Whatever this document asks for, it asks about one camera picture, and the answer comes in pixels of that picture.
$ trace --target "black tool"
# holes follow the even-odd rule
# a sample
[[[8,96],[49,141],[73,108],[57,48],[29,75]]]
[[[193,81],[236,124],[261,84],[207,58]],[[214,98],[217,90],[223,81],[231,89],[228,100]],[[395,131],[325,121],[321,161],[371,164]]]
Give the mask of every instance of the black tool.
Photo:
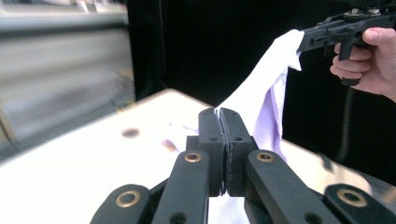
[[[235,111],[222,108],[218,117],[214,108],[206,109],[199,125],[168,179],[152,190],[115,189],[91,224],[207,223],[208,198],[225,190],[245,197],[250,223],[396,223],[392,212],[361,189],[333,185],[324,195],[309,189],[278,155],[258,149]]]
[[[361,1],[352,10],[336,16],[327,18],[315,27],[304,30],[304,38],[299,51],[324,48],[324,55],[333,53],[333,46],[340,43],[340,54],[338,60],[349,59],[352,46],[365,48],[367,45],[362,40],[363,32],[371,27],[394,28],[396,22],[396,4],[393,0],[384,3],[384,0]],[[355,86],[359,84],[358,79],[343,78],[342,84]]]

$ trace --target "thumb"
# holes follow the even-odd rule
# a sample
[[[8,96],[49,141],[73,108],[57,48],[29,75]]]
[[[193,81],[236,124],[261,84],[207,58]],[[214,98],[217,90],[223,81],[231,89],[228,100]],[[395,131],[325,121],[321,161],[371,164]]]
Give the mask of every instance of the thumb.
[[[384,55],[396,55],[396,32],[393,29],[369,28],[363,33],[363,41],[378,46]]]

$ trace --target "human hand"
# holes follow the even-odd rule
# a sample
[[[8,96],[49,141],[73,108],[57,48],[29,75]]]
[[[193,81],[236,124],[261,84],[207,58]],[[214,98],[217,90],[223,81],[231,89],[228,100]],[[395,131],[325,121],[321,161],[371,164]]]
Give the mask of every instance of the human hand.
[[[381,94],[396,103],[396,32],[393,29],[369,28],[362,36],[368,49],[353,47],[350,58],[332,60],[330,71],[340,78],[360,78],[352,88]],[[338,54],[340,45],[334,51]]]

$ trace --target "white table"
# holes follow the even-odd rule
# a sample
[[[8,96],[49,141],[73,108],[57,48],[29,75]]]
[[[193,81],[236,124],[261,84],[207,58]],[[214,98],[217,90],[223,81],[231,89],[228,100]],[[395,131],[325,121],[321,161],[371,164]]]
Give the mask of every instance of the white table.
[[[89,223],[113,189],[154,187],[170,175],[177,157],[166,140],[197,127],[198,113],[208,107],[162,91],[0,164],[0,223]],[[139,134],[123,136],[131,129]],[[281,146],[308,187],[322,192],[328,184],[348,183],[370,192],[347,168],[334,164],[329,172],[317,155],[287,141]]]

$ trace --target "finger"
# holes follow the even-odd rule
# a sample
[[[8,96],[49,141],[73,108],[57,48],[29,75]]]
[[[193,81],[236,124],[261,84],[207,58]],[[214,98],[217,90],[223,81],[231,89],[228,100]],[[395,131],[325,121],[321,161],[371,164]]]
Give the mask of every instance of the finger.
[[[336,44],[334,46],[334,52],[339,54],[340,53],[340,46],[341,44]],[[365,61],[371,58],[372,52],[368,49],[359,49],[355,46],[352,47],[352,51],[350,52],[349,60],[353,61]]]
[[[367,44],[378,46],[384,56],[396,54],[396,32],[393,29],[369,28],[362,38]]]
[[[338,76],[338,77],[340,77],[340,78],[342,78],[342,77],[350,78],[350,79],[358,79],[358,78],[361,78],[361,72],[351,72],[351,71],[347,71],[347,70],[344,70],[344,69],[342,69],[342,68],[339,68],[339,67],[337,67],[337,66],[335,66],[335,65],[332,65],[332,66],[330,67],[330,71],[331,71],[334,75],[336,75],[336,76]]]
[[[343,60],[339,61],[338,56],[332,59],[332,64],[349,72],[367,72],[371,69],[370,64],[366,62],[352,61],[352,60]]]

